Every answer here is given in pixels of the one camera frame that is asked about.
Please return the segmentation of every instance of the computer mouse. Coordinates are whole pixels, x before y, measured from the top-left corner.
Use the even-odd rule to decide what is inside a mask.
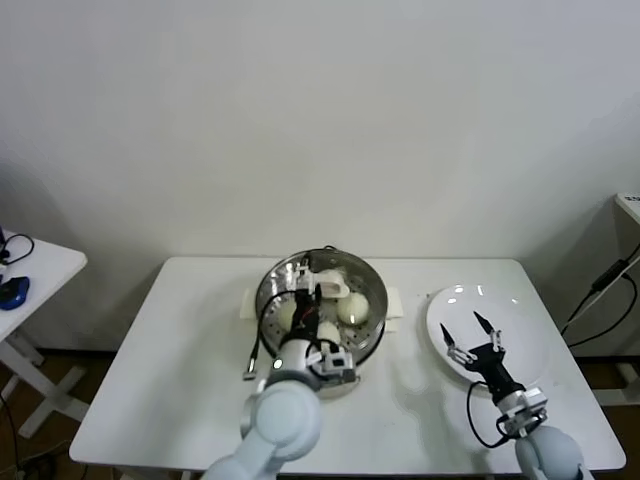
[[[27,299],[29,277],[15,277],[0,285],[0,310],[13,310]]]

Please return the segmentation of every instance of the perforated steamer tray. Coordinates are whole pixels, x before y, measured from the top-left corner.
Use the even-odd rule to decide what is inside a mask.
[[[321,272],[339,269],[352,292],[362,293],[369,302],[367,319],[357,325],[346,325],[338,319],[336,300],[323,300],[320,321],[333,323],[340,332],[341,344],[352,353],[356,365],[362,364],[375,351],[384,333],[388,298],[384,282],[378,273],[364,260],[333,248],[298,252],[278,262],[262,279],[256,292],[255,310],[259,318],[266,302],[278,292],[292,290],[295,285],[293,273],[305,254],[311,255],[311,270]],[[284,302],[293,298],[287,294],[272,301],[262,320],[260,339],[273,357],[278,351],[285,331],[278,323],[278,312]]]

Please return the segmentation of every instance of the wire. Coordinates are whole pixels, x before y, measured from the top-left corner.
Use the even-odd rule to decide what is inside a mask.
[[[627,265],[621,272],[620,274],[615,278],[615,280],[613,280],[609,285],[607,285],[606,288],[604,288],[591,302],[589,302],[587,304],[586,307],[584,307],[584,309],[582,311],[580,311],[579,313],[577,313],[576,315],[574,315],[574,317],[572,319],[570,319],[567,324],[564,326],[564,328],[562,329],[562,334],[564,334],[564,332],[567,331],[567,328],[569,328],[569,325],[573,324],[574,322],[576,322],[580,317],[582,317],[585,313],[587,313],[587,311],[593,307],[596,303],[598,303],[600,301],[600,299],[602,298],[602,296],[607,293],[607,291],[618,281],[620,280],[620,278],[626,274],[631,268],[633,268],[633,266],[638,263],[640,261],[640,256],[636,257],[629,265]]]
[[[501,431],[500,428],[498,427],[498,423],[496,422],[496,429],[498,430],[498,432],[500,432],[500,439],[496,442],[496,443],[487,443],[485,442],[480,435],[478,434],[478,431],[476,430],[476,427],[473,425],[473,419],[471,418],[471,394],[473,393],[473,389],[476,388],[478,385],[484,385],[485,387],[487,386],[487,384],[485,382],[482,381],[478,381],[478,382],[473,382],[471,385],[469,385],[469,390],[467,391],[467,419],[469,420],[469,426],[471,427],[471,431],[473,432],[473,434],[475,435],[475,437],[478,439],[478,441],[486,448],[498,448],[502,445],[504,445],[505,443],[507,443],[510,438],[506,435],[504,435]]]
[[[256,327],[256,340],[255,342],[253,342],[253,348],[251,349],[250,358],[252,358],[254,361],[258,359],[258,352],[260,351],[260,329],[262,327],[262,321],[267,314],[267,310],[277,298],[283,297],[284,295],[288,295],[290,293],[296,292],[294,290],[283,290],[274,295],[271,295],[264,304],[264,307],[262,307],[262,311],[260,312],[260,316],[258,317],[258,326]]]
[[[13,436],[13,456],[15,459],[15,468],[18,470],[20,468],[20,457],[18,456],[18,437],[16,435],[16,427],[13,423],[13,416],[11,415],[11,410],[9,410],[9,405],[7,401],[4,399],[2,394],[0,393],[0,400],[2,400],[2,404],[7,412],[7,417],[9,417],[9,424],[11,425],[11,435]]]
[[[40,457],[43,457],[43,456],[45,456],[45,455],[49,455],[49,454],[51,454],[51,453],[55,452],[55,451],[56,451],[58,448],[60,448],[61,446],[63,446],[63,445],[68,445],[68,444],[70,444],[70,443],[71,443],[71,440],[63,440],[62,442],[57,443],[56,445],[54,445],[53,447],[51,447],[51,448],[49,448],[49,449],[45,450],[44,452],[35,453],[35,454],[33,454],[33,455],[30,455],[30,456],[28,456],[28,457],[23,458],[23,459],[22,459],[22,464],[23,464],[23,465],[25,465],[25,464],[29,463],[31,460],[36,460],[36,459],[38,459],[38,458],[40,458]],[[0,475],[4,475],[5,473],[9,472],[10,470],[17,471],[17,468],[16,468],[16,466],[15,466],[15,465],[12,465],[12,466],[10,466],[10,467],[7,467],[7,468],[5,468],[4,470],[0,470]]]
[[[585,295],[585,297],[580,301],[580,303],[578,304],[578,306],[575,308],[575,310],[573,311],[573,313],[571,313],[571,315],[569,315],[569,318],[567,319],[567,323],[565,323],[564,327],[562,328],[562,330],[560,330],[560,335],[564,335],[564,333],[567,331],[567,329],[569,328],[569,325],[571,325],[571,323],[573,323],[573,320],[575,318],[575,316],[578,314],[578,312],[580,311],[580,309],[582,307],[584,307],[584,304],[587,303],[587,300],[589,300],[591,297],[593,297],[593,295],[595,294],[595,292],[593,290],[589,291],[589,293],[587,293]]]
[[[597,333],[596,335],[592,335],[592,336],[590,336],[588,338],[585,338],[584,340],[580,340],[579,342],[572,343],[571,345],[569,345],[569,348],[577,347],[578,345],[582,345],[583,343],[590,342],[591,340],[595,340],[596,338],[600,338],[603,335],[606,335],[611,330],[613,330],[618,325],[620,325],[627,318],[629,313],[631,313],[631,310],[633,310],[633,307],[636,305],[636,301],[638,300],[638,286],[636,285],[636,282],[633,280],[633,278],[631,278],[626,273],[622,276],[622,278],[624,278],[629,283],[631,283],[631,287],[633,288],[633,298],[631,299],[631,303],[629,304],[627,309],[624,311],[622,316],[613,325],[611,325],[606,330],[604,330],[604,331],[602,331],[600,333]]]
[[[640,243],[638,245],[636,245],[636,248],[633,249],[633,252],[631,252],[631,255],[629,255],[627,258],[625,258],[625,260],[628,262],[629,260],[631,260],[633,257],[636,256],[636,253],[638,253],[638,251],[640,250]]]
[[[33,249],[36,246],[35,242],[33,241],[33,238],[31,238],[29,235],[26,235],[24,233],[16,233],[14,235],[11,235],[9,238],[5,240],[4,244],[2,245],[2,248],[0,249],[0,259],[6,258],[9,256],[9,253],[7,251],[7,245],[9,245],[11,240],[14,240],[16,238],[24,238],[25,240],[27,240],[30,244],[29,250],[27,251],[27,253],[23,254],[18,258],[14,258],[13,260],[3,260],[2,263],[4,265],[13,265],[14,263],[17,263],[20,260],[24,260],[25,258],[27,258],[29,255],[33,253]]]

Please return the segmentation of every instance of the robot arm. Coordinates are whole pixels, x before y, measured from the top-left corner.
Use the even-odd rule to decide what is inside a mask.
[[[320,437],[320,400],[298,381],[267,387],[254,405],[251,428],[233,453],[215,462],[206,480],[275,480],[287,461],[303,457]]]
[[[285,462],[309,453],[320,437],[322,417],[316,395],[323,383],[356,380],[353,358],[343,347],[318,340],[322,291],[303,263],[297,272],[296,310],[270,374],[245,403],[243,441],[216,461],[206,480],[275,480]]]
[[[490,342],[466,351],[456,346],[444,325],[442,333],[447,355],[466,370],[479,373],[487,384],[491,399],[501,412],[497,425],[503,441],[515,440],[516,457],[522,472],[531,480],[593,480],[584,466],[580,447],[557,428],[543,426],[547,420],[547,398],[537,387],[526,389],[504,367],[505,349],[500,331],[479,313],[478,323]]]

